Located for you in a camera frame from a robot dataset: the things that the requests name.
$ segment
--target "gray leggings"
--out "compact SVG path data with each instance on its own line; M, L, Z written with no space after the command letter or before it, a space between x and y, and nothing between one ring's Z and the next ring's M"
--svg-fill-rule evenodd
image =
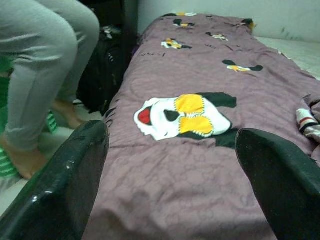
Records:
M0 0L0 55L14 58L8 142L35 149L55 99L72 102L99 39L99 21L77 0Z

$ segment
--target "bare foot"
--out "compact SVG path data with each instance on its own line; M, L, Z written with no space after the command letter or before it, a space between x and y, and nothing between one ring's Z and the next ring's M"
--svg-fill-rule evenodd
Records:
M65 117L69 127L72 129L76 129L85 123L77 116L76 108L72 102L56 100L53 103L53 109Z
M13 147L8 144L3 134L0 136L0 144L20 175L26 179L31 179L47 163L45 156L38 149L29 151Z

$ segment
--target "bed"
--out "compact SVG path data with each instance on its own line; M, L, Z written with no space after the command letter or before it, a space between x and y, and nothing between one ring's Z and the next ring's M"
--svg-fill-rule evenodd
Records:
M320 82L252 25L168 14L144 32L104 118L109 154L84 240L276 239L235 137L258 129L311 155L296 110Z

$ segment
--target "black bag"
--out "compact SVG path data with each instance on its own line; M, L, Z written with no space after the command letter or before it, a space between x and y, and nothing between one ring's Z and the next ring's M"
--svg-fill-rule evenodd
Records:
M124 75L124 60L120 46L120 36L108 38L103 30L99 42L84 70L77 90L77 98L89 113L108 110L117 94Z

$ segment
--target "person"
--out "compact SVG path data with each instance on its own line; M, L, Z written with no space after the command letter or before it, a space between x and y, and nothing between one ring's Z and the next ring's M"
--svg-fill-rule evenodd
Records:
M82 124L73 101L100 26L77 0L0 0L0 6L0 55L14 63L0 144L30 179L46 163L38 141L49 109L73 129Z

